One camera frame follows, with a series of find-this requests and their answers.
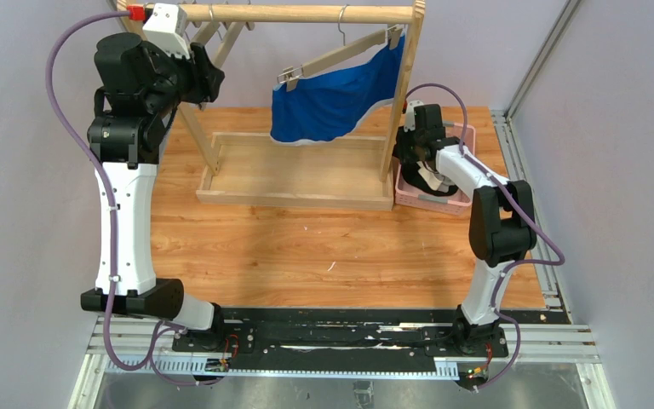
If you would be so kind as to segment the black underwear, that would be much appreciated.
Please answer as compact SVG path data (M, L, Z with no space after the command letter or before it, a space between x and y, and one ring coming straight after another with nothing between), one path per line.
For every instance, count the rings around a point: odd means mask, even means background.
M452 196L459 190L446 176L431 171L424 164L402 164L400 175L412 187L436 197Z

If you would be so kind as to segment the grey underwear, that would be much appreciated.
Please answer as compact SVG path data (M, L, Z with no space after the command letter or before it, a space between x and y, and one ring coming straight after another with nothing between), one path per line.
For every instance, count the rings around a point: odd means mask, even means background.
M416 175L412 184L423 192L438 197L451 196L459 190L458 186L450 182L446 176L430 170L424 163L416 165Z

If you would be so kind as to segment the wooden clip hanger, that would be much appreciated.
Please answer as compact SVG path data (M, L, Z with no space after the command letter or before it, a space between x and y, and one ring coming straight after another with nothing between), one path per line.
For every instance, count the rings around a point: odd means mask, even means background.
M225 40L229 24L224 21L215 20L213 3L210 3L208 7L210 20L206 23L201 23L199 26L197 26L196 22L193 23L197 30L187 40L189 43L206 45L214 36L218 37L219 43Z

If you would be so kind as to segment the wooden hanger with grey underwear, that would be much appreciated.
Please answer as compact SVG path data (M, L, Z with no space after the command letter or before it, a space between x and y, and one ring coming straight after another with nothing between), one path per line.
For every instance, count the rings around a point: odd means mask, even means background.
M214 67L223 70L223 66L232 51L235 43L241 32L244 29L252 31L254 29L254 23L250 21L240 21L240 22L230 22L224 21L229 24L227 29L227 34L225 40L219 44L218 50L214 57L211 58L211 62Z

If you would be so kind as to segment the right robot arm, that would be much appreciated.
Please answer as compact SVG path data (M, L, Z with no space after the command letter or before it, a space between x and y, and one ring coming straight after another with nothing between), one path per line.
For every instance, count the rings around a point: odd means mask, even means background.
M448 135L436 104L411 101L404 106L393 156L400 162L403 180L424 198L464 193L470 199L468 241L476 263L447 341L462 349L495 341L511 266L536 244L530 185L495 174L461 136Z

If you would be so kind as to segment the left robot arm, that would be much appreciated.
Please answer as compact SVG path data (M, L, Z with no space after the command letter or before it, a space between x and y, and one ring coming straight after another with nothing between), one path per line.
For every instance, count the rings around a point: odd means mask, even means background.
M199 43L166 51L129 32L101 39L94 62L102 85L87 139L100 166L101 264L81 308L165 320L181 327L185 345L222 348L221 307L188 295L179 279L157 277L150 227L161 147L176 110L183 102L212 102L224 72Z

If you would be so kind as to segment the blue underwear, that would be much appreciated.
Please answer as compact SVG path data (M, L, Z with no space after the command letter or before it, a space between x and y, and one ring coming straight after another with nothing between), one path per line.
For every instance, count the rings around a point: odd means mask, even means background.
M272 91L270 138L286 145L331 142L345 136L377 108L393 103L405 36L366 63L299 80Z

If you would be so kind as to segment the wooden hanger with blue underwear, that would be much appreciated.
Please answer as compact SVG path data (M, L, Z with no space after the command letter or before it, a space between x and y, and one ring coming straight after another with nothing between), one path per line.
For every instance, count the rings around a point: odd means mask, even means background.
M399 25L390 24L387 24L385 29L378 30L369 35L358 38L351 43L347 43L346 33L341 29L341 23L343 20L343 15L348 7L349 4L345 4L341 8L337 21L337 29L342 36L342 46L337 49L333 49L330 52L316 57L308 62L305 62L297 68L285 68L283 72L277 77L278 85L275 87L275 89L277 89L279 85L284 84L286 90L290 92L296 88L296 85L300 79L313 77L321 72L324 72L328 68L331 68L364 53L374 46L383 45L385 43L389 49L395 49L398 46L399 40L402 37L403 28Z

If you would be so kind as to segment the pink plastic basket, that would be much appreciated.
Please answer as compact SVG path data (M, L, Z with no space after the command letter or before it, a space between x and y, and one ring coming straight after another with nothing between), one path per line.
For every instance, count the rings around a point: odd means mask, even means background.
M446 135L449 137L460 137L463 124L446 122ZM472 125L467 125L465 150L476 153L476 131ZM458 189L451 196L433 196L423 192L418 187L409 184L402 175L403 166L395 161L398 168L395 170L396 181L394 183L394 201L396 205L409 206L412 208L429 210L438 213L459 216L469 210L472 201Z

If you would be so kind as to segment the wooden clothes rack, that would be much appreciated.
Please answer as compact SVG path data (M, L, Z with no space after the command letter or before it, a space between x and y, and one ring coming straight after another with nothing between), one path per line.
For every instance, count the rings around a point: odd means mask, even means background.
M315 45L319 41L318 25L337 26L345 4L217 3L214 17L218 21L250 21L254 27L267 23L307 24L311 27L307 41ZM207 3L178 5L187 13L187 24L209 21ZM342 26L369 24L378 31L387 24L399 25L405 36L393 103L377 108L353 132L326 143L286 145L270 138L271 107L200 111L185 103L179 107L175 126L170 131L162 172L169 171L175 163L175 144L192 141L198 150L200 177L195 194L203 203L390 210L393 207L392 151L425 8L424 2L414 1L410 5L349 5L346 9ZM313 77L362 65L386 45L374 46ZM277 85L275 78L268 87L257 89L255 96L271 95Z

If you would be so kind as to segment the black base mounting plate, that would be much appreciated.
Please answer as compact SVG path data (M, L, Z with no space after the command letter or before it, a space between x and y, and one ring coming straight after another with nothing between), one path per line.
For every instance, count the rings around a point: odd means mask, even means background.
M514 350L549 354L570 320L555 310L506 312L497 329L462 336L454 309L227 308L221 336L173 333L116 318L111 340L135 364L146 353L168 374L197 376L482 379Z

